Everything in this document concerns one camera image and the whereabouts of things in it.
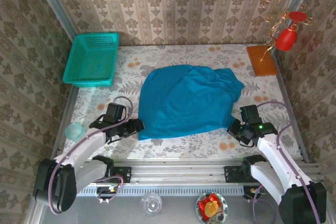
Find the black mount bracket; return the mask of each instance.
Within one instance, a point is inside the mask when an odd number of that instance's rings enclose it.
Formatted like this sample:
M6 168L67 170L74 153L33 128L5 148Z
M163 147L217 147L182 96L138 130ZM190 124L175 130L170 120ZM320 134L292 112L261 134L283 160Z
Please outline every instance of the black mount bracket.
M260 137L264 137L267 134L278 134L277 130L271 123L263 123L259 117L257 106L249 105L240 108L242 115L240 120L235 119L233 124L227 130L227 132L239 141L241 146L254 147L258 145Z
M255 191L258 189L258 187L259 186L244 186L244 195L243 195L243 197L245 199L252 200L254 198L255 194L256 194ZM261 191L262 190L260 190L260 192L258 193L257 199L259 199L261 197L261 195L262 195Z
M110 176L115 176L115 175L119 175L121 177L123 177L124 179L124 184L128 184L131 182L131 177L132 177L132 168L129 166L114 166L114 161L108 157L104 157L104 156L95 156L92 158L93 160L99 160L102 161L104 164L107 165L106 167L106 173L105 173L105 177L110 177ZM105 180L104 183L111 183L111 184L119 184L119 180L117 178L113 178L113 179L108 179ZM113 196L113 194L116 193L116 191L118 190L118 187L115 187L115 190L112 192L110 190L109 186L99 186L97 187L97 195L102 193L104 195L108 194L110 195L108 196L101 196L100 198L103 201L106 201L107 199L109 199L111 196Z
M126 107L116 103L110 103L106 114L100 115L94 122L90 124L90 128L103 129L105 127L114 125L120 122L123 112L126 111ZM107 143L111 143L111 138L119 136L119 139L129 137L130 135L140 132L144 129L144 124L140 119L129 119L127 122L105 130Z
M257 162L266 162L261 155L244 157L240 166L225 166L226 183L259 183L251 175L251 165Z

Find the red food on plate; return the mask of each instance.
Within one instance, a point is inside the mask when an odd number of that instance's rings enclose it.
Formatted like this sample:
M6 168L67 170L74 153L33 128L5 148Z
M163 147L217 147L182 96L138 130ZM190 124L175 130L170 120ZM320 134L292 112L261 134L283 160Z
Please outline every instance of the red food on plate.
M205 219L206 221L209 220L209 218L212 218L215 214L218 213L217 212L213 212L211 215L212 216L208 216L206 213L205 213L205 207L207 205L207 203L212 203L212 202L216 202L216 205L219 207L220 206L220 200L218 199L218 197L215 195L215 194L211 194L209 197L206 197L205 199L203 200L200 200L198 201L198 207L200 209L200 212L201 212L201 215L203 217L203 219Z

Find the yellow food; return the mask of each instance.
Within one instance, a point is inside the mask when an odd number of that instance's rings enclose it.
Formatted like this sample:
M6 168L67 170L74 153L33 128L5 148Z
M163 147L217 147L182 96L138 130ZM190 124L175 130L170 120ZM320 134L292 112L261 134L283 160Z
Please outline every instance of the yellow food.
M214 217L219 212L219 206L217 202L211 201L205 204L204 212L209 218Z

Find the glass cup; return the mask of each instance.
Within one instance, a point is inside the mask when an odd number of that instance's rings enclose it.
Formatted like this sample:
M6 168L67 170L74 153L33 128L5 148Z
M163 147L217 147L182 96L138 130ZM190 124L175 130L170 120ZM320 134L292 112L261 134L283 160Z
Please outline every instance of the glass cup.
M140 200L140 206L144 215L153 217L162 209L162 199L156 193L147 193Z

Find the clear plastic cup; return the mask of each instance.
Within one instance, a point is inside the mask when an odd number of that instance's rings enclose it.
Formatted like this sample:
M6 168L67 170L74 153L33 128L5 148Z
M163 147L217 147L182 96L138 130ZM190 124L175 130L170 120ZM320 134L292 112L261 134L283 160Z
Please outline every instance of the clear plastic cup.
M156 193L147 193L140 200L140 206L144 215L153 217L162 209L162 199Z
M86 130L80 123L71 123L65 130L65 136L75 142L80 140L85 133Z

